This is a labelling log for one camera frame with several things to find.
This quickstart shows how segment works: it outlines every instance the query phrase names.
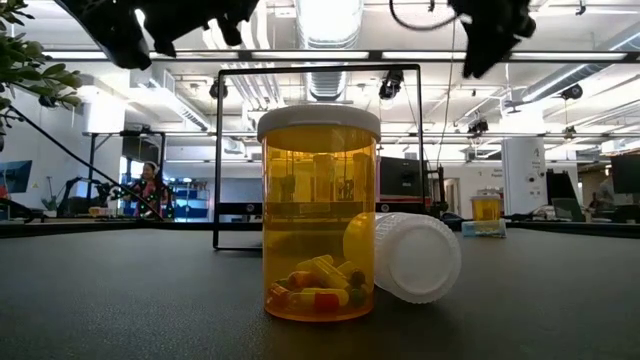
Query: table surface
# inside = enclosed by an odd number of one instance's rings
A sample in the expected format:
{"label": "table surface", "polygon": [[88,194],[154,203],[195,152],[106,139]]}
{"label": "table surface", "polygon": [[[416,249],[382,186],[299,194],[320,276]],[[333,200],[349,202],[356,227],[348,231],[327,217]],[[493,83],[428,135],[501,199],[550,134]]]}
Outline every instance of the table surface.
{"label": "table surface", "polygon": [[208,232],[0,240],[0,357],[640,358],[640,240],[508,235],[461,239],[460,277],[436,303],[378,290],[371,314],[333,324],[266,314],[261,255],[214,252]]}

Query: white child-resistant cap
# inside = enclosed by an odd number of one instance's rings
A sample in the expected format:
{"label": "white child-resistant cap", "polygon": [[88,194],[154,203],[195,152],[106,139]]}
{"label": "white child-resistant cap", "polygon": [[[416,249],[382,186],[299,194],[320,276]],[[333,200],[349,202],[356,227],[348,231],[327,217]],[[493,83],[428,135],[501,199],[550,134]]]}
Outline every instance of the white child-resistant cap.
{"label": "white child-resistant cap", "polygon": [[429,303],[453,287],[461,266],[455,234],[426,215],[393,213],[378,218],[375,283],[411,303]]}

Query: person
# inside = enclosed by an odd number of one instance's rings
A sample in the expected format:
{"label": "person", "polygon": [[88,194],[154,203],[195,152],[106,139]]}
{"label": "person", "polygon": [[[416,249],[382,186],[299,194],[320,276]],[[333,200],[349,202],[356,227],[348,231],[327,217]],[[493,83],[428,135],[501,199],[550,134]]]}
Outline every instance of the person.
{"label": "person", "polygon": [[[140,196],[141,198],[145,199],[145,201],[149,205],[153,206],[153,208],[156,210],[158,201],[157,199],[155,199],[155,197],[157,196],[158,188],[162,189],[162,204],[167,204],[169,198],[169,193],[167,191],[166,185],[162,182],[162,179],[159,179],[158,176],[156,176],[157,169],[158,166],[151,161],[144,163],[140,179],[137,180],[131,187],[131,190],[133,190],[133,192],[138,194],[138,196]],[[131,201],[131,196],[124,196],[123,199],[125,201]],[[146,205],[138,201],[134,216],[144,217],[148,215],[148,212],[149,209],[146,209]]]}
{"label": "person", "polygon": [[602,202],[598,200],[598,193],[594,191],[593,194],[591,194],[591,202],[589,203],[589,208],[598,209],[601,206],[602,206]]}

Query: capsule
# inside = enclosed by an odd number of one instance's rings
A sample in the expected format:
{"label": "capsule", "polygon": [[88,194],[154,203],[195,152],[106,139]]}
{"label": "capsule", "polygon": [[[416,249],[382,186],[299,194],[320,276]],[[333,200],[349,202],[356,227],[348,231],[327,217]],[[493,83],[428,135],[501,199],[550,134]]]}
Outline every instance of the capsule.
{"label": "capsule", "polygon": [[318,279],[309,271],[294,271],[287,280],[287,289],[300,289],[318,286]]}
{"label": "capsule", "polygon": [[269,290],[267,291],[269,295],[269,299],[276,306],[285,307],[289,303],[289,296],[291,295],[291,291],[285,289],[284,287],[278,284],[271,284]]}
{"label": "capsule", "polygon": [[345,290],[349,287],[345,276],[323,259],[313,259],[311,273],[327,288]]}
{"label": "capsule", "polygon": [[306,288],[302,289],[303,294],[334,294],[338,297],[340,306],[347,306],[349,303],[349,294],[345,290],[341,289],[321,289],[321,288]]}
{"label": "capsule", "polygon": [[364,289],[352,289],[349,296],[351,306],[359,308],[367,302],[367,291]]}
{"label": "capsule", "polygon": [[337,267],[337,270],[342,273],[347,279],[351,277],[351,274],[356,270],[356,266],[351,261],[345,261],[342,265]]}
{"label": "capsule", "polygon": [[351,287],[353,288],[359,288],[364,285],[365,282],[366,278],[360,269],[355,269],[349,277],[349,284],[351,284]]}
{"label": "capsule", "polygon": [[290,300],[294,307],[313,309],[315,312],[335,312],[340,309],[340,297],[337,294],[299,292],[291,294]]}
{"label": "capsule", "polygon": [[322,256],[318,256],[315,257],[313,259],[307,260],[307,261],[303,261],[301,263],[299,263],[298,265],[296,265],[296,270],[297,271],[311,271],[311,263],[313,263],[313,260],[315,259],[322,259],[325,262],[327,262],[329,265],[333,265],[333,258],[331,257],[331,255],[322,255]]}

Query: orange pill bottle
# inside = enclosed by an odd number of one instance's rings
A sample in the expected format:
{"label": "orange pill bottle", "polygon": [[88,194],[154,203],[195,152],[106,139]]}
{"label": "orange pill bottle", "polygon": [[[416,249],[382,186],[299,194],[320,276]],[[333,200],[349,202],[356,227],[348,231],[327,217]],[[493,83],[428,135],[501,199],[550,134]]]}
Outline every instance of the orange pill bottle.
{"label": "orange pill bottle", "polygon": [[291,106],[260,119],[258,140],[266,311],[311,322],[370,312],[380,120],[347,106]]}

